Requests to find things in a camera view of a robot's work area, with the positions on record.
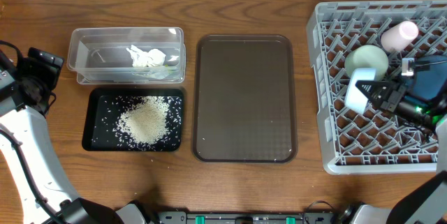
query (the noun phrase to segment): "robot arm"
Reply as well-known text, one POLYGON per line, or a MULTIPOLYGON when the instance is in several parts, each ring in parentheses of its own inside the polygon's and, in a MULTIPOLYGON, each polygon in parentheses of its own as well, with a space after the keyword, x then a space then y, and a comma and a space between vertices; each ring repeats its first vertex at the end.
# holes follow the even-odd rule
POLYGON ((436 134, 438 136, 438 163, 437 174, 442 171, 447 171, 447 115, 438 123, 436 127, 436 134))
MULTIPOLYGON (((47 122, 42 114, 31 107, 20 111, 12 110, 0 117, 0 130, 20 144, 34 184, 46 198, 46 204, 53 213, 60 211, 64 202, 79 198, 52 148, 47 122)), ((0 150, 19 190, 24 223, 43 223, 49 216, 35 201, 17 154, 9 140, 2 135, 0 150)))

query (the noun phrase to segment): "green clip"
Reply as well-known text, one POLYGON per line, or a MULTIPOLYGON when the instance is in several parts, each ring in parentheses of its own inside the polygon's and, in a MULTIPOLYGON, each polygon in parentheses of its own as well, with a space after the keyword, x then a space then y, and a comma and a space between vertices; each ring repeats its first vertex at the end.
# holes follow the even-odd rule
POLYGON ((196 216, 196 224, 205 224, 205 217, 204 216, 196 216))
POLYGON ((295 218, 294 217, 287 217, 286 218, 286 224, 295 224, 295 218))

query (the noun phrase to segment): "clear plastic container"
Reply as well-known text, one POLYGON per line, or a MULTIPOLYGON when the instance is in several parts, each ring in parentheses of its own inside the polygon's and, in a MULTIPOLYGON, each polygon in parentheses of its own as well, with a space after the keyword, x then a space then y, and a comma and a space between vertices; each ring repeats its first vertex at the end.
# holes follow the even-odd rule
POLYGON ((128 27, 76 29, 71 35, 67 67, 80 84, 174 84, 183 82, 186 50, 181 28, 128 27), (133 67, 126 50, 161 50, 159 67, 133 67))

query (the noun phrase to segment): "gray dish rack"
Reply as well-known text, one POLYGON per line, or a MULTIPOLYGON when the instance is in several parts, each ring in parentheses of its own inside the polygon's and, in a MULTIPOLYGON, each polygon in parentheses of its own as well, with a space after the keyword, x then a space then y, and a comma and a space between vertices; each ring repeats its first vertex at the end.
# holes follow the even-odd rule
POLYGON ((344 107, 349 78, 344 59, 361 45, 381 47, 381 34, 411 20, 420 34, 388 54, 386 78, 400 75, 402 57, 447 55, 447 0, 319 3, 307 23, 307 43, 318 97, 318 134, 330 174, 436 171, 438 142, 368 105, 363 115, 344 107))

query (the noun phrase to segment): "black cable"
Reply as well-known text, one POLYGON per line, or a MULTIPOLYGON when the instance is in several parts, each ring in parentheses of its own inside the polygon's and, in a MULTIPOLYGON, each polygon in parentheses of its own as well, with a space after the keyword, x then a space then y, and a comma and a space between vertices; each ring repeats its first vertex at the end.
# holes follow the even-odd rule
POLYGON ((16 52, 17 52, 17 69, 19 69, 20 68, 20 66, 22 65, 22 63, 23 63, 23 55, 22 55, 22 53, 21 53, 21 51, 19 50, 19 48, 18 47, 16 47, 14 44, 12 44, 12 43, 8 43, 8 42, 5 42, 4 40, 0 40, 0 45, 6 45, 6 46, 8 46, 8 47, 11 47, 11 48, 13 48, 16 52))
POLYGON ((43 116, 45 116, 46 114, 47 114, 47 112, 48 112, 48 110, 50 109, 50 107, 51 107, 51 105, 53 105, 54 104, 54 102, 56 102, 56 94, 54 94, 53 92, 52 93, 50 93, 50 95, 51 96, 53 96, 53 101, 51 101, 51 103, 47 106, 47 108, 45 109, 45 111, 43 112, 43 116))
POLYGON ((306 213, 308 213, 309 210, 310 210, 313 206, 315 206, 316 204, 326 204, 326 205, 328 205, 334 212, 337 211, 337 210, 335 210, 335 208, 334 208, 333 206, 331 206, 331 204, 327 203, 327 202, 324 201, 324 200, 317 200, 317 201, 314 201, 314 202, 312 202, 312 204, 310 204, 308 207, 306 207, 305 212, 302 213, 302 224, 310 224, 310 223, 309 223, 309 219, 306 218, 306 213))
POLYGON ((24 158, 24 155, 22 153, 22 150, 20 148, 19 143, 17 143, 9 134, 7 134, 4 130, 0 130, 0 134, 3 135, 9 142, 11 143, 11 146, 14 148, 15 153, 17 154, 17 157, 19 158, 20 165, 22 166, 23 173, 25 175, 25 178, 27 179, 29 189, 31 189, 31 192, 33 193, 34 197, 36 198, 36 202, 42 207, 43 211, 50 216, 50 218, 57 224, 66 224, 63 220, 61 220, 59 217, 54 214, 51 209, 47 206, 47 202, 45 198, 39 193, 37 186, 34 184, 34 180, 31 178, 31 172, 28 169, 27 161, 24 158))
POLYGON ((445 61, 438 61, 438 62, 432 62, 432 63, 423 63, 423 64, 418 64, 418 62, 416 62, 416 68, 418 67, 423 67, 423 66, 431 66, 431 65, 435 65, 435 64, 444 64, 447 63, 447 60, 445 61))
POLYGON ((420 133, 422 133, 424 135, 425 141, 430 142, 430 133, 432 132, 430 129, 424 130, 424 129, 422 129, 421 125, 417 126, 415 123, 407 121, 406 119, 403 119, 403 120, 404 120, 403 126, 412 127, 412 128, 415 128, 416 130, 419 130, 420 133))

